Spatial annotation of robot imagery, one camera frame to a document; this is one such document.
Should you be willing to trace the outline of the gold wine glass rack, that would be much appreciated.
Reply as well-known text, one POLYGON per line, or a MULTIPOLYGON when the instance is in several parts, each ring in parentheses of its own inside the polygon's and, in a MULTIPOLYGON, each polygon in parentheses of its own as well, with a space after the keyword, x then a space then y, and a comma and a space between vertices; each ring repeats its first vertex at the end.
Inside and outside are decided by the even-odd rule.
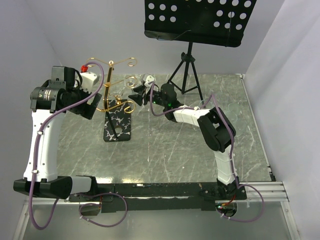
POLYGON ((111 86, 114 86, 114 85, 117 85, 119 83, 124 82, 124 79, 123 79, 123 80, 112 83, 112 75, 114 72, 114 66, 117 64, 123 63, 123 62, 127 62, 127 65, 129 67, 134 67, 138 63, 138 60, 135 57, 129 57, 129 58, 120 60, 118 62, 114 62, 113 60, 106 62, 106 61, 100 60, 96 57, 90 57, 86 60, 86 66, 88 68, 92 68, 97 65, 96 62, 108 65, 107 79, 106 79, 106 81, 102 81, 102 86, 105 88, 104 97, 103 97, 103 108, 102 109, 96 108, 96 110, 99 112, 102 112, 102 113, 109 113, 111 110, 116 109, 118 107, 121 107, 124 104, 129 104, 129 106, 125 107, 123 109, 123 111, 126 114, 132 113, 136 108, 136 104, 132 100, 124 100, 124 99, 122 99, 122 95, 114 94, 112 96, 115 98, 115 106, 110 106, 109 96, 110 96, 111 86))

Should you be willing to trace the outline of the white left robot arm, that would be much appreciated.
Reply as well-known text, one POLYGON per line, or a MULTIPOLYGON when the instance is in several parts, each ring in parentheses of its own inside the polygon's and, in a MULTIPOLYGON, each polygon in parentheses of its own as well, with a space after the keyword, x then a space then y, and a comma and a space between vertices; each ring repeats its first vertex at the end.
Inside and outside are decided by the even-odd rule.
POLYGON ((67 199, 80 193, 87 201, 99 195, 92 176, 59 176, 57 152, 59 136, 66 112, 92 119, 101 94, 92 88, 99 75, 83 65, 53 66, 51 78, 30 94, 32 139, 28 164, 21 179, 15 180, 13 190, 37 198, 67 199))

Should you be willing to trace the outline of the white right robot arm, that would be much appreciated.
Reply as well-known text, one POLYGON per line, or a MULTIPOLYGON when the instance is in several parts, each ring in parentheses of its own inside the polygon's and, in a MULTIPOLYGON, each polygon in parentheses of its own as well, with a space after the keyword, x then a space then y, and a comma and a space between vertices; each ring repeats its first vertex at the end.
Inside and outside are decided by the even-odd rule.
POLYGON ((230 199, 239 186, 233 154, 236 130, 215 95, 212 93, 202 106, 190 107, 178 101, 172 84, 163 84, 159 91, 154 90, 154 85, 154 81, 142 84, 128 97, 139 106, 150 104, 151 113, 156 117, 164 115, 169 121, 199 127, 206 145, 214 151, 219 196, 230 199))

